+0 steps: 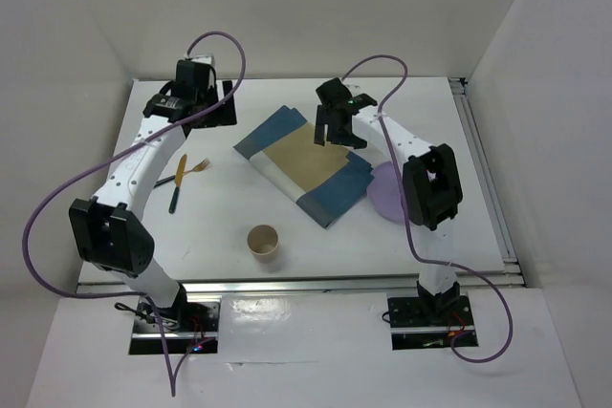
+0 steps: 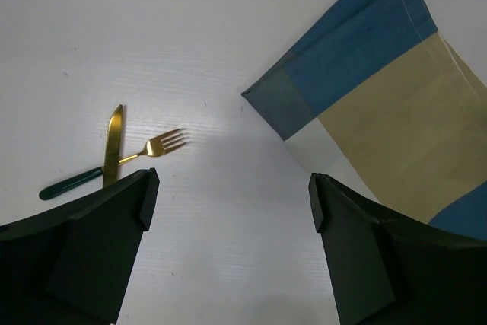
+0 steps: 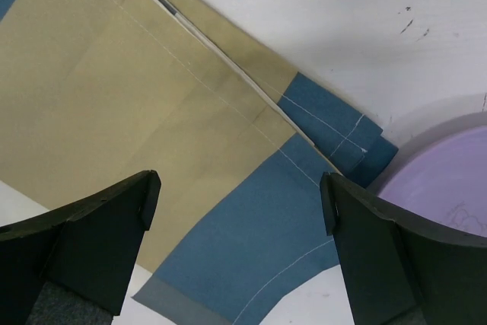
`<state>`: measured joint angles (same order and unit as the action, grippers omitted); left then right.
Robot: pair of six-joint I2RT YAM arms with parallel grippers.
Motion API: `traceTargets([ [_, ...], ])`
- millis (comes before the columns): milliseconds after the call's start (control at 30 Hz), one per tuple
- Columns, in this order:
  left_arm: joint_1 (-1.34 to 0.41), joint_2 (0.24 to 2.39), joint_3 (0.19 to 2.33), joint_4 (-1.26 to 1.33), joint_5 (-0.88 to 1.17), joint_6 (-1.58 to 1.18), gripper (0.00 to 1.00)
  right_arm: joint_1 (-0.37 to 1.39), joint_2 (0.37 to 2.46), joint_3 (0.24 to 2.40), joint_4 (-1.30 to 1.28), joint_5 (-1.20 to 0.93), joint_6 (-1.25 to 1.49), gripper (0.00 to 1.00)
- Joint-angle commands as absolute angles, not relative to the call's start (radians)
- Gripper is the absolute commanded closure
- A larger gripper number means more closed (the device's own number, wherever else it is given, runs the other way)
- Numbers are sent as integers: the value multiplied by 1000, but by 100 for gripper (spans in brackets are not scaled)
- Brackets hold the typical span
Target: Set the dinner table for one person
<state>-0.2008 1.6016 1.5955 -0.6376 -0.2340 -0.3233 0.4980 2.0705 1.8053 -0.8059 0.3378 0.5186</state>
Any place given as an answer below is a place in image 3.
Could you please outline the purple plastic plate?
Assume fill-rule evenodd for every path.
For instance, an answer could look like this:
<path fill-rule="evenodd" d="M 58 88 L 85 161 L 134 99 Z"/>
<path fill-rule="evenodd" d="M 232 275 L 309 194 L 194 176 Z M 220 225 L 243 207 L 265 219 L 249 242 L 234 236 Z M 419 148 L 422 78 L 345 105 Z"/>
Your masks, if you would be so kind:
<path fill-rule="evenodd" d="M 486 114 L 443 122 L 406 143 L 375 183 L 381 199 L 486 235 Z"/>

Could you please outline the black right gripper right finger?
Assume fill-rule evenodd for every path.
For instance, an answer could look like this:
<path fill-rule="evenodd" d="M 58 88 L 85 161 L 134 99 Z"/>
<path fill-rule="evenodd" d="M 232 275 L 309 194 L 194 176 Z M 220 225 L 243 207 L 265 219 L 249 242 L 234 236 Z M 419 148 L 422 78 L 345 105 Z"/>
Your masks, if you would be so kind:
<path fill-rule="evenodd" d="M 376 197 L 336 173 L 320 195 L 356 324 L 484 324 L 486 239 Z"/>

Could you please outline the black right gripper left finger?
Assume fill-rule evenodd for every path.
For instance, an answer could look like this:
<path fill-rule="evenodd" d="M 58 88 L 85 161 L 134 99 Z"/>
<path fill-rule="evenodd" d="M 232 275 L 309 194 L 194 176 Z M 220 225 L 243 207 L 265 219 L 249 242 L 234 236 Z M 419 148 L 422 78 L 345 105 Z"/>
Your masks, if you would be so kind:
<path fill-rule="evenodd" d="M 1 228 L 3 324 L 110 324 L 120 315 L 161 180 L 143 170 Z"/>

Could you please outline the blue and beige placemat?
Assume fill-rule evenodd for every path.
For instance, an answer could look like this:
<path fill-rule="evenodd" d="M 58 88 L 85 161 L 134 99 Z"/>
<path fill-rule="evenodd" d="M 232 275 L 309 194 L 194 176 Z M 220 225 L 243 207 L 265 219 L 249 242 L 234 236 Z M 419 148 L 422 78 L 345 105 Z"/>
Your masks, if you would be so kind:
<path fill-rule="evenodd" d="M 1 0 L 2 220 L 161 179 L 117 324 L 352 323 L 319 182 L 381 133 L 199 0 Z"/>

